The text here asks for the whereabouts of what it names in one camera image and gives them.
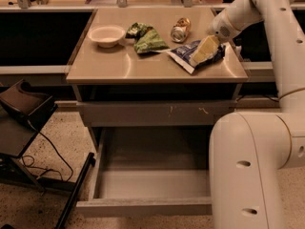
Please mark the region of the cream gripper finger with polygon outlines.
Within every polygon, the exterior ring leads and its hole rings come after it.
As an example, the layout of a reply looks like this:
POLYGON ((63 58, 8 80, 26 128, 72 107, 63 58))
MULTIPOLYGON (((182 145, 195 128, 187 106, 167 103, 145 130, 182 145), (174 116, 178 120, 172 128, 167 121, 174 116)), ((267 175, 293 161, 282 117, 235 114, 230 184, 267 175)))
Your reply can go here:
POLYGON ((220 45, 219 39, 215 35, 209 35, 202 39, 196 50, 190 56, 190 64, 198 65, 214 57, 220 45))

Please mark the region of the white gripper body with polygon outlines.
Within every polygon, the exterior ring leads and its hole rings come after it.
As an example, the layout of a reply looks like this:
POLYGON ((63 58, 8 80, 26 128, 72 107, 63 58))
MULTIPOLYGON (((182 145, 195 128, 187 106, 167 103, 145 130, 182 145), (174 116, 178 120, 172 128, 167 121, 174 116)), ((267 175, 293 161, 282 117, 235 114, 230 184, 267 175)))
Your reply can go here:
POLYGON ((241 30, 235 27, 226 10, 219 13, 208 27, 208 34, 217 36, 221 43, 234 39, 240 33, 241 30))

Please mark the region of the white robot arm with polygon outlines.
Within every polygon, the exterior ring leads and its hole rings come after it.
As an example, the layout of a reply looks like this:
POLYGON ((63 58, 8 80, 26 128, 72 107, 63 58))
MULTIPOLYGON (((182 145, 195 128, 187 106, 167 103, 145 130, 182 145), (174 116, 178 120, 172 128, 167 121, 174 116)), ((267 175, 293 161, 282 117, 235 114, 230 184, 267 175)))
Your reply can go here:
POLYGON ((304 163, 305 34, 294 0, 234 0, 209 32, 227 42, 261 21, 280 109, 237 111, 213 126, 209 171, 214 229, 286 229, 277 172, 304 163))

